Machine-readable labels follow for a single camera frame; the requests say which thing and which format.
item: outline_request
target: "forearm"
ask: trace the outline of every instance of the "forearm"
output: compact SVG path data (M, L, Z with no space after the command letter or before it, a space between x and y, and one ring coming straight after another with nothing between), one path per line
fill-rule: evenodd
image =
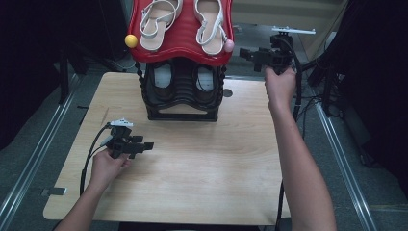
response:
M55 230L89 230L102 193L100 190L86 189Z
M330 194L290 111L272 117L293 230L335 230Z

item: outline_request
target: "wooden table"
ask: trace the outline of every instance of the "wooden table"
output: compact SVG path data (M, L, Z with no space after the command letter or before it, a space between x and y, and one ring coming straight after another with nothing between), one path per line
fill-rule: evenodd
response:
M217 122L153 121L147 119L138 78L103 76L55 185L67 192L50 196L44 216L61 219L68 213L79 197L81 170L97 132L125 117L135 123L132 135L155 145L138 154L105 191L94 219L274 224L282 176L264 82L226 79L224 88L233 95L224 97ZM283 217L288 211L285 202Z

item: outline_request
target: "person's left hand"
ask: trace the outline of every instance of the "person's left hand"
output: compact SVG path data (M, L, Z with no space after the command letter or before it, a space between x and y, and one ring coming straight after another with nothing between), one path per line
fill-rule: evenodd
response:
M105 191L118 174L131 164L129 154L121 154L117 159L111 155L112 150L105 149L93 156L92 176L88 188Z

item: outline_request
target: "sandal strap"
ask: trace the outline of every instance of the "sandal strap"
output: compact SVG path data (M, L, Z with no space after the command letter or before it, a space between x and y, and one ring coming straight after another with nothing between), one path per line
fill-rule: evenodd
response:
M222 35L222 40L223 40L223 42L225 42L225 41L228 40L228 37L227 37L227 35L226 35L224 29L222 28L222 21L220 21L220 22L218 23L218 26L215 26L215 27L213 28L213 31L212 31L210 37L209 37L207 40L203 41L203 40L202 40L202 36L203 36L202 34L203 34L203 32L204 32L206 26L207 26L207 21L205 21L205 20L202 21L201 27L198 29L198 31L197 31L197 36L196 36L196 38L195 38L195 40L197 41L197 43L200 44L201 46L204 46L204 45L207 45L208 43L210 43L210 41L216 36L218 29L221 31L221 35Z
M220 7L220 12L218 13L217 19L214 22L214 27L213 27L213 31L211 32L211 35L209 38L207 38L205 41L202 40L203 38L203 33L204 30L207 27L208 21L204 18L203 14L201 14L198 10L197 10L197 4L198 4L198 0L194 1L194 15L197 19L201 20L201 27L197 30L197 34L195 37L195 40L197 41L198 44L200 44L201 46L204 46L206 44L208 44L217 34L217 30L219 29L221 31L221 35L222 35L222 39L223 41L227 41L227 36L222 28L222 23L223 23L223 12L222 12L222 7Z
M158 17L155 20L155 31L151 34L146 34L144 32L144 27L147 24L147 21L149 20L149 15L151 13L151 8L158 3L168 3L171 8L173 9L172 13L169 13L167 15L164 15L162 17ZM143 10L141 10L141 23L140 23L140 31L141 31L141 35L147 39L153 39L154 37L156 37L158 30L159 30L159 25L158 22L164 21L166 22L166 31L173 25L174 20L176 19L176 8L173 6L173 4L171 4L170 2L166 1L166 0L153 0L153 2L151 2L149 5L147 5L147 7L145 7Z

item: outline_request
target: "floor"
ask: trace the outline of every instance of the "floor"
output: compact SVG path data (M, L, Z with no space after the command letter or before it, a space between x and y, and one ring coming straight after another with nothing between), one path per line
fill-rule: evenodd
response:
M254 72L253 64L239 57L239 49L270 48L270 27L238 25L236 48L226 75L231 79L263 81L262 72ZM302 63L307 62L298 36L293 35L294 49ZM87 60L89 71L76 75L71 70L71 95L58 105L60 90L45 99L27 121L18 136L0 151L0 230L51 230L56 220L46 220L42 210L47 201L44 189L52 188L58 178L81 120L87 112L97 85L107 68ZM130 56L115 64L136 72ZM303 78L303 106L319 95ZM344 121L327 117L319 100L311 101L299 129L313 153L327 182L335 206L338 230L407 230L408 205L396 179L382 167L365 167L359 148ZM49 127L50 121L55 125ZM95 221L91 230L117 230L117 222Z

